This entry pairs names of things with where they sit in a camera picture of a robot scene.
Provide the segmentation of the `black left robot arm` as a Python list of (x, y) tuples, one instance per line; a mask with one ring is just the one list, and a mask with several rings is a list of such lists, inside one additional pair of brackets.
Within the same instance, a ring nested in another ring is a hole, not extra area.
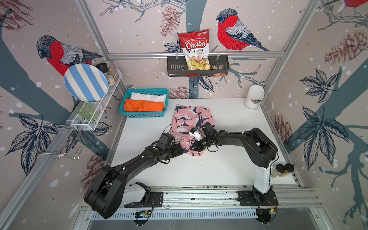
[(147, 146), (135, 158), (111, 167), (105, 165), (87, 191), (84, 202), (103, 218), (110, 218), (120, 207), (127, 183), (147, 168), (183, 154), (183, 148), (169, 133)]

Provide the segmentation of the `pink patterned cloth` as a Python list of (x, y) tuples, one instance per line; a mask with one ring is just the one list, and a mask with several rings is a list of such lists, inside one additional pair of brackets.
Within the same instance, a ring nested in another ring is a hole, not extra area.
[(201, 152), (193, 151), (190, 147), (196, 139), (189, 134), (191, 129), (198, 128), (205, 123), (215, 125), (215, 120), (211, 114), (211, 110), (203, 106), (184, 106), (178, 105), (172, 118), (171, 135), (175, 137), (182, 148), (183, 153), (194, 157), (201, 157), (204, 150)]

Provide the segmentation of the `white shorts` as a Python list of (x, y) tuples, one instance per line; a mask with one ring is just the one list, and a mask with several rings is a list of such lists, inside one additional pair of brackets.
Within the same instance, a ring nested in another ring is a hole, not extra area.
[(164, 95), (153, 95), (153, 94), (140, 94), (140, 93), (135, 93), (132, 92), (131, 93), (131, 97), (132, 100), (143, 100), (143, 101), (150, 101), (150, 102), (166, 102), (166, 94)]

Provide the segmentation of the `orange cloth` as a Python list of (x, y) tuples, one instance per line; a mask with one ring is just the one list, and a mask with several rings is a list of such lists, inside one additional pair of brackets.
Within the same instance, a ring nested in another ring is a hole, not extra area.
[(164, 110), (164, 103), (126, 99), (123, 108), (126, 112), (161, 112)]

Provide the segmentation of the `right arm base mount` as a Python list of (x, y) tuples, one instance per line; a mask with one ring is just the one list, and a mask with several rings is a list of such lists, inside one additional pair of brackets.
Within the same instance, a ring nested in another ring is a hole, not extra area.
[(279, 205), (278, 199), (276, 197), (275, 192), (270, 189), (267, 193), (262, 194), (259, 191), (238, 191), (237, 200), (240, 202), (242, 207), (250, 207), (250, 206), (273, 206), (276, 207)]

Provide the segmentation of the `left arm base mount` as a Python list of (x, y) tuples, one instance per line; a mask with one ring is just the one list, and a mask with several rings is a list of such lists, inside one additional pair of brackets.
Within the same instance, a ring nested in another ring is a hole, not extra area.
[(125, 188), (122, 205), (125, 208), (161, 208), (163, 192), (152, 192), (150, 187), (136, 182)]

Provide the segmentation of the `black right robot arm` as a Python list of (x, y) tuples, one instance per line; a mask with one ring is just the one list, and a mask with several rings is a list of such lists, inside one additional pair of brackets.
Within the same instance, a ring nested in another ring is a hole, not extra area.
[(200, 128), (191, 129), (190, 135), (195, 138), (195, 142), (190, 147), (192, 151), (201, 152), (212, 145), (245, 148), (255, 165), (254, 190), (260, 194), (270, 191), (272, 165), (278, 160), (278, 148), (260, 129), (255, 127), (243, 132), (226, 130), (217, 132), (210, 123), (206, 123)]

